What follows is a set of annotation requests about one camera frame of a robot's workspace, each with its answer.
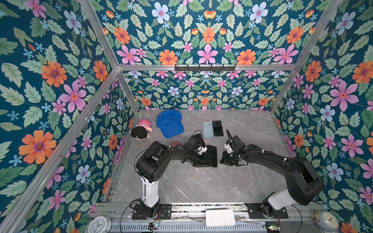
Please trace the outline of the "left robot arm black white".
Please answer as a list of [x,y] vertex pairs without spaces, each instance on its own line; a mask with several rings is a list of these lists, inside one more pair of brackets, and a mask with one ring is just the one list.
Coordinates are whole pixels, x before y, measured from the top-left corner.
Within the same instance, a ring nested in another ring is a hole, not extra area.
[[183,145],[175,141],[171,146],[166,146],[155,141],[138,156],[135,171],[142,181],[142,197],[140,203],[135,205],[133,219],[154,219],[162,215],[162,208],[171,210],[170,204],[160,204],[158,195],[159,180],[170,161],[188,162],[195,168],[216,168],[218,165],[217,148],[205,144],[201,134],[192,135]]

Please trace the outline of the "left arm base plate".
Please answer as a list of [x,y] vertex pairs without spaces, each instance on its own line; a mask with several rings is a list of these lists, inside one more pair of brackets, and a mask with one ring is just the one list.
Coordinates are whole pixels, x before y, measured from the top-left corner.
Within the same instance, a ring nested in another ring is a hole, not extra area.
[[171,204],[156,204],[154,207],[147,207],[145,204],[136,204],[132,214],[132,220],[156,220],[171,219]]

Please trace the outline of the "light blue phone case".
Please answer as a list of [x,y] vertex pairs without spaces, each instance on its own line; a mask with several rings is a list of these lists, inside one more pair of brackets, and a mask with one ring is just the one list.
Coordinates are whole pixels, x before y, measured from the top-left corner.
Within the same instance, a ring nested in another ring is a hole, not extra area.
[[204,138],[213,138],[214,137],[213,124],[212,124],[211,121],[203,122],[203,137]]

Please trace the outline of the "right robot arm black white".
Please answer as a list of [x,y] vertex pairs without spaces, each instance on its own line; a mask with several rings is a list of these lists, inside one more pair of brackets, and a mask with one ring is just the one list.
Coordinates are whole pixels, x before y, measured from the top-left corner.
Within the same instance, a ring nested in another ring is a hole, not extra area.
[[221,164],[240,167],[241,161],[258,164],[282,175],[287,187],[262,201],[262,215],[272,218],[292,204],[307,206],[324,189],[313,165],[304,157],[284,157],[254,144],[245,145],[238,136],[229,136],[224,145]]

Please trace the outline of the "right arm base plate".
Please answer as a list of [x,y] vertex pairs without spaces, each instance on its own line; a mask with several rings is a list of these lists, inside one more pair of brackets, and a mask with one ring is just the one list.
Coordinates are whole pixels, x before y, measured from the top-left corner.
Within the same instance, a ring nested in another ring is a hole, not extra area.
[[250,219],[273,219],[278,217],[288,219],[288,213],[285,208],[275,210],[269,204],[263,203],[244,203],[244,205],[248,208]]

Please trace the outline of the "black phone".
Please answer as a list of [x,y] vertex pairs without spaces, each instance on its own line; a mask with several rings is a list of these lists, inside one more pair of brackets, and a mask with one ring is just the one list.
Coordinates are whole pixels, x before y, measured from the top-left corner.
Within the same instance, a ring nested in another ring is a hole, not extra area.
[[224,136],[222,122],[220,120],[212,121],[212,126],[215,137]]
[[207,145],[206,165],[208,167],[216,168],[218,166],[217,154],[218,152],[216,146]]

